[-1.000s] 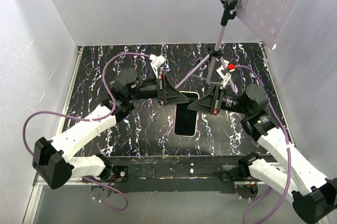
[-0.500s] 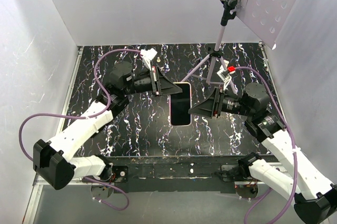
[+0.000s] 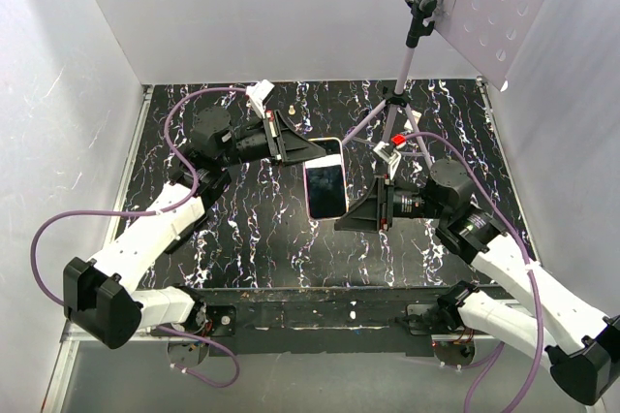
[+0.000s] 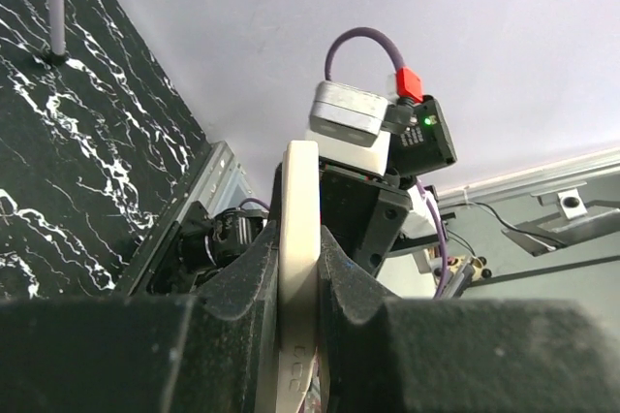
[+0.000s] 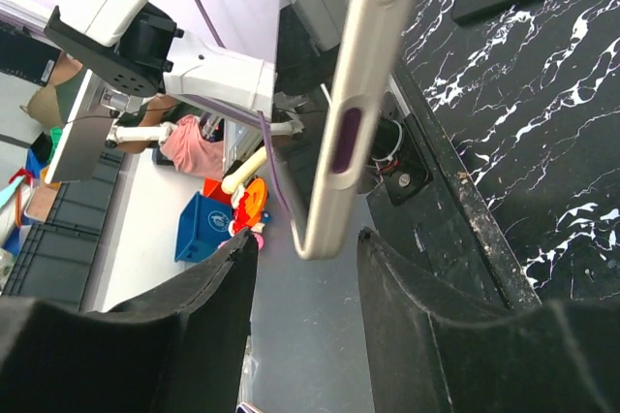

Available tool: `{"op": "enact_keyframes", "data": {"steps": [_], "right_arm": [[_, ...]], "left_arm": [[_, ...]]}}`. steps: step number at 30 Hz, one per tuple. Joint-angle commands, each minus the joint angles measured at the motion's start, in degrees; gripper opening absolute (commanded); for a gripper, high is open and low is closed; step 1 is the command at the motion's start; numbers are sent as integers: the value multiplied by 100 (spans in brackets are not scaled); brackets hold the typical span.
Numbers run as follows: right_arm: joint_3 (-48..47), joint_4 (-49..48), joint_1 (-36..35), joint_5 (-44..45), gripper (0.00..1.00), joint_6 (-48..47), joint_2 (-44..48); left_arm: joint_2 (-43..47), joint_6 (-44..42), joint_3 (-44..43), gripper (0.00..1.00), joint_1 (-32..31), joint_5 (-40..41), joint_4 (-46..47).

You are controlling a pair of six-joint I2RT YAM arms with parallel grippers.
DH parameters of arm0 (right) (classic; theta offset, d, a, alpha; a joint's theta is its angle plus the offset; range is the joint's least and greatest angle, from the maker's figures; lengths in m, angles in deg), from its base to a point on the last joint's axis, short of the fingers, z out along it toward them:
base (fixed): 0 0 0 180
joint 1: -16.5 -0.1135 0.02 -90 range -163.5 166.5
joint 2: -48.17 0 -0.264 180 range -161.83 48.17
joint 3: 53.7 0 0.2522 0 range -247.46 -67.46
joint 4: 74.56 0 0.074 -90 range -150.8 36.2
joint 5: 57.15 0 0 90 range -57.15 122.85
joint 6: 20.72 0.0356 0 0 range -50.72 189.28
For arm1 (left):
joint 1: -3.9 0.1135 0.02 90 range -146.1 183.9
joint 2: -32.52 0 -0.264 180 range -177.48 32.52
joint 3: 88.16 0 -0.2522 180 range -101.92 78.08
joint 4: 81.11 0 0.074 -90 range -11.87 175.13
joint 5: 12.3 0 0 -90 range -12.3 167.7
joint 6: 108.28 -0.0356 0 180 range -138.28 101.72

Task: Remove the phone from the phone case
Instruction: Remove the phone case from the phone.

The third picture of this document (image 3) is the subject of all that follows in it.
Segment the black smartphone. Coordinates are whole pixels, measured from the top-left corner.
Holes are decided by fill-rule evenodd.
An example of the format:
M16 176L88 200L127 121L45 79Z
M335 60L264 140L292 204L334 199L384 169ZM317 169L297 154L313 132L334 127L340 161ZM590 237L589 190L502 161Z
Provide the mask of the black smartphone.
M336 219L348 210L343 156L330 154L303 165L308 216Z

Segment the pink phone case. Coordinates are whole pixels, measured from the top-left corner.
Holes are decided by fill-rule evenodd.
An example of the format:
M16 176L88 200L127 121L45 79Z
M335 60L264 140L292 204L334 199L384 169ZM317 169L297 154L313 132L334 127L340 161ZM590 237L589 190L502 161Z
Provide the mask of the pink phone case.
M304 164L305 168L316 169L343 164L343 147L339 139L318 138L311 139L311 142L321 147L325 151L325 156L307 161Z

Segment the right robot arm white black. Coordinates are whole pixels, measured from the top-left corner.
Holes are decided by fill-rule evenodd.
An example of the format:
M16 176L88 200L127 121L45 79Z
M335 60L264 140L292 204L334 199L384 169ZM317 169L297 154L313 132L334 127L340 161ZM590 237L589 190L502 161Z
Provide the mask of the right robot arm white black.
M386 231L395 218L435 219L441 244L497 282L521 305L515 310L461 282L418 318L450 333L466 328L494 336L539 360L556 385L589 412L619 377L619 320L583 301L528 259L497 218L471 202L475 184L461 163L435 162L426 184L409 187L378 175L340 219L338 231Z

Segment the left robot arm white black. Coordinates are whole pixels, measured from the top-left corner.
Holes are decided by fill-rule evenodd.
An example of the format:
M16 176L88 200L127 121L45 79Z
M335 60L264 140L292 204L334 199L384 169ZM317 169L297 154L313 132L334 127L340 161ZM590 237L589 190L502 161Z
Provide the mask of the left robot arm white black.
M203 224L232 182L229 169L260 160L294 166L325 150L305 139L279 111L267 111L234 129L223 108L199 113L179 166L148 210L89 260L63 269L65 317L110 349L140 329L174 324L183 334L205 326L206 305L186 286L142 291L142 276L163 253L171 253Z

